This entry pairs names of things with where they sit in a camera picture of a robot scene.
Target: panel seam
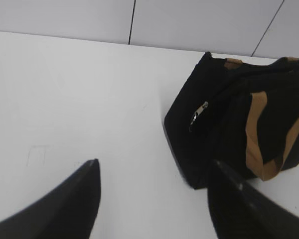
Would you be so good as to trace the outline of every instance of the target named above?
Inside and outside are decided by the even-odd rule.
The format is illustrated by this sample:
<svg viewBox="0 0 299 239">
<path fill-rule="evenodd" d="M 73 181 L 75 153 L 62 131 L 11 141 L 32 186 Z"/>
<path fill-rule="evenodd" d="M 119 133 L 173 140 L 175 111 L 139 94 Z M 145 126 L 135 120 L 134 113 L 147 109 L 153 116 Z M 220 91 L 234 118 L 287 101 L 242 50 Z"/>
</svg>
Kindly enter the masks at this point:
<svg viewBox="0 0 299 239">
<path fill-rule="evenodd" d="M 269 27 L 270 27 L 270 26 L 271 26 L 271 24 L 273 23 L 274 19 L 276 18 L 276 15 L 278 14 L 278 12 L 279 12 L 280 8 L 282 7 L 282 5 L 284 4 L 284 2 L 285 2 L 285 0 L 283 0 L 283 1 L 281 2 L 281 4 L 280 4 L 280 6 L 279 6 L 278 10 L 276 11 L 276 13 L 275 13 L 275 15 L 274 15 L 273 19 L 271 19 L 271 21 L 270 21 L 270 23 L 269 23 L 269 25 L 268 25 L 267 29 L 265 30 L 265 32 L 264 32 L 264 34 L 263 34 L 263 36 L 260 38 L 260 41 L 258 42 L 258 44 L 257 44 L 257 46 L 256 46 L 255 50 L 253 51 L 253 53 L 251 54 L 251 56 L 254 56 L 254 54 L 255 54 L 256 50 L 258 49 L 258 47 L 259 47 L 259 45 L 260 45 L 260 42 L 263 40 L 264 36 L 266 35 L 266 33 L 267 33 L 267 31 L 268 31 Z"/>
</svg>

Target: metal zipper pull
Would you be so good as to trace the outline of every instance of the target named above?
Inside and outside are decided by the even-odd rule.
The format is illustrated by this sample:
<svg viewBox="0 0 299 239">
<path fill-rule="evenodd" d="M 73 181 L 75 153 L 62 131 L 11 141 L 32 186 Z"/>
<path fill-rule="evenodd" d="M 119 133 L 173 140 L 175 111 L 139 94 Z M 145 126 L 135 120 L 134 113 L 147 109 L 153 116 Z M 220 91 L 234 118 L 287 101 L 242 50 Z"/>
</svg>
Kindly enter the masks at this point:
<svg viewBox="0 0 299 239">
<path fill-rule="evenodd" d="M 205 101 L 193 114 L 191 120 L 190 120 L 190 124 L 189 124 L 189 132 L 191 132 L 190 127 L 194 124 L 194 122 L 196 121 L 196 119 L 198 118 L 198 116 L 203 113 L 204 109 L 206 109 L 208 107 L 208 102 Z"/>
</svg>

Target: tan strap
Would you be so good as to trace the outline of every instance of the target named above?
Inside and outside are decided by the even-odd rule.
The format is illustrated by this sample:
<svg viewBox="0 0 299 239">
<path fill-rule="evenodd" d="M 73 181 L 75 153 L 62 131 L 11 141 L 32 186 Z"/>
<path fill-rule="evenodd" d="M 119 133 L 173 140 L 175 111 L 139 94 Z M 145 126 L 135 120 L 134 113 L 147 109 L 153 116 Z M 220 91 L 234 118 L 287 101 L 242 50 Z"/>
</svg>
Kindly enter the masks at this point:
<svg viewBox="0 0 299 239">
<path fill-rule="evenodd" d="M 286 145 L 283 153 L 264 164 L 258 144 L 257 123 L 262 111 L 267 105 L 268 99 L 266 92 L 252 93 L 252 97 L 246 123 L 246 166 L 262 180 L 269 180 L 281 171 L 292 146 L 299 135 L 299 118 L 295 121 L 287 133 Z"/>
</svg>

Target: black fabric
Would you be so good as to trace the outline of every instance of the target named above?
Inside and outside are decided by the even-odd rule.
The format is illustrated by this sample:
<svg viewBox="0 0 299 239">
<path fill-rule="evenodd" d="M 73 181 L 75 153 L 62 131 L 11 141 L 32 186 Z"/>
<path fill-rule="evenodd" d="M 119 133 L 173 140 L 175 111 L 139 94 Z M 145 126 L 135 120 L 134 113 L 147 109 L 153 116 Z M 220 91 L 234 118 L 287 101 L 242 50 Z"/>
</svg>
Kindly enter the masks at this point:
<svg viewBox="0 0 299 239">
<path fill-rule="evenodd" d="M 224 162 L 213 164 L 209 182 L 208 208 L 219 239 L 299 239 L 299 218 Z"/>
<path fill-rule="evenodd" d="M 88 239 L 101 197 L 97 159 L 42 199 L 0 223 L 0 239 Z"/>
<path fill-rule="evenodd" d="M 283 57 L 268 66 L 243 63 L 231 70 L 224 67 L 225 63 L 225 59 L 212 58 L 206 52 L 164 119 L 166 136 L 175 160 L 194 189 L 207 186 L 213 159 L 226 161 L 243 177 L 254 177 L 246 167 L 245 160 L 245 127 L 251 103 L 250 93 L 265 88 L 270 92 L 272 101 L 275 98 L 272 97 L 274 90 L 299 82 L 299 60 L 289 61 Z M 208 107 L 189 130 L 193 113 L 204 102 L 209 103 Z"/>
</svg>

